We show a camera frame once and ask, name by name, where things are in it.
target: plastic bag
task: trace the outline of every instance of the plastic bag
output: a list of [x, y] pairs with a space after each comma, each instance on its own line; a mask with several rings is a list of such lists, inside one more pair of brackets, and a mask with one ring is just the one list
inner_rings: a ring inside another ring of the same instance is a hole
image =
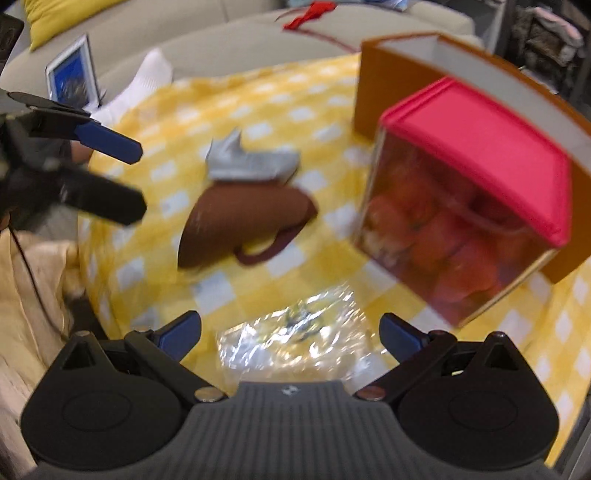
[[217, 349], [229, 388], [239, 381], [342, 380], [352, 392], [387, 370], [346, 286], [226, 330]]

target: red lid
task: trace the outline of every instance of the red lid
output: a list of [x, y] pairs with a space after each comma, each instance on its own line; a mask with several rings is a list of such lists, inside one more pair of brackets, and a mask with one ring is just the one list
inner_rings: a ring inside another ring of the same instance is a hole
[[570, 239], [570, 159], [506, 107], [443, 78], [386, 110], [381, 124], [510, 207], [552, 246]]

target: beige cloth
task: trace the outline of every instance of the beige cloth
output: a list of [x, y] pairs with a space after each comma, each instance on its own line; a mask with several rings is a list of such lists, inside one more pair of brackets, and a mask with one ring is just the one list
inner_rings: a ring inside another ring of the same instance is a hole
[[64, 297], [83, 293], [77, 249], [72, 242], [46, 242], [18, 234], [41, 298], [57, 329], [49, 324], [35, 296], [20, 253], [4, 230], [0, 234], [0, 456], [13, 476], [35, 464], [18, 421], [31, 392], [56, 357], [72, 321]]

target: black cable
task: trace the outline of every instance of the black cable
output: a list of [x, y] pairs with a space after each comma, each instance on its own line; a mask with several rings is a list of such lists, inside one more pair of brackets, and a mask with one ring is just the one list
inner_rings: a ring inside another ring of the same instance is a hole
[[39, 301], [39, 305], [41, 307], [41, 310], [43, 311], [43, 315], [45, 316], [47, 323], [49, 323], [50, 327], [60, 336], [60, 338], [62, 340], [67, 342], [68, 337], [56, 326], [55, 323], [53, 323], [51, 321], [51, 317], [49, 315], [49, 312], [47, 311], [45, 304], [43, 303], [43, 300], [41, 299], [41, 294], [39, 293], [39, 288], [37, 287], [37, 282], [35, 281], [35, 276], [33, 275], [33, 271], [31, 269], [31, 266], [29, 265], [29, 262], [27, 261], [27, 257], [25, 256], [25, 252], [22, 249], [21, 243], [18, 241], [17, 235], [14, 232], [11, 225], [8, 225], [8, 230], [10, 231], [10, 235], [12, 236], [12, 239], [14, 240], [14, 243], [18, 248], [18, 252], [21, 254], [21, 258], [22, 258], [23, 263], [25, 264], [25, 268], [27, 269], [27, 272], [29, 273], [29, 278], [31, 279], [31, 285], [33, 285], [33, 290], [35, 291], [35, 296], [37, 297], [37, 300]]

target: white sock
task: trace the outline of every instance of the white sock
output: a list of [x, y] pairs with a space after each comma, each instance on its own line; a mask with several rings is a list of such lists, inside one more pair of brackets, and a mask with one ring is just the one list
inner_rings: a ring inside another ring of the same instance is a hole
[[146, 100], [156, 90], [173, 81], [173, 67], [155, 48], [148, 52], [131, 83], [113, 101], [99, 108], [91, 117], [106, 127], [115, 125], [134, 106]]

